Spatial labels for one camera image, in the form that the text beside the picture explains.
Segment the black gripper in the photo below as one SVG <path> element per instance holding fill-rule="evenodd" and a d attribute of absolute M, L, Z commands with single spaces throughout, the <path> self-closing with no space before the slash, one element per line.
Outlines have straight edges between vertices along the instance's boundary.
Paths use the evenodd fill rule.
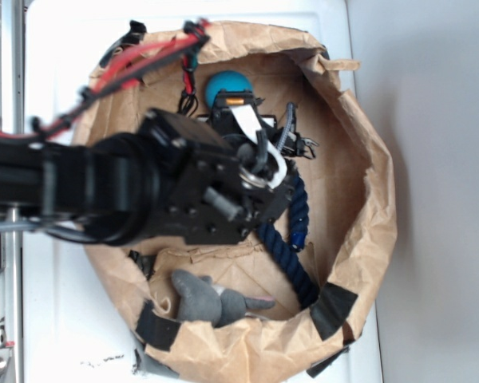
<path fill-rule="evenodd" d="M 221 91 L 207 114 L 200 114 L 197 120 L 205 122 L 219 135 L 238 145 L 241 140 L 256 140 L 259 131 L 264 131 L 267 140 L 285 157 L 315 158 L 317 142 L 301 136 L 296 131 L 296 104 L 290 102 L 286 107 L 286 123 L 278 126 L 274 115 L 262 115 L 258 107 L 263 99 L 252 91 L 229 93 Z"/>

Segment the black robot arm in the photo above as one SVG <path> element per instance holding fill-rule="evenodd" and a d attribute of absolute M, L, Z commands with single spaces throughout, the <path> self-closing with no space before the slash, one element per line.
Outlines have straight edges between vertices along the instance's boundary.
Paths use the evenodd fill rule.
<path fill-rule="evenodd" d="M 136 132 L 90 147 L 50 143 L 43 132 L 0 136 L 0 233 L 117 247 L 154 237 L 236 244 L 253 231 L 273 237 L 288 212 L 301 249 L 308 205 L 294 157 L 312 157 L 314 144 L 295 131 L 295 106 L 279 128 L 250 89 L 206 97 L 206 115 L 150 109 Z"/>

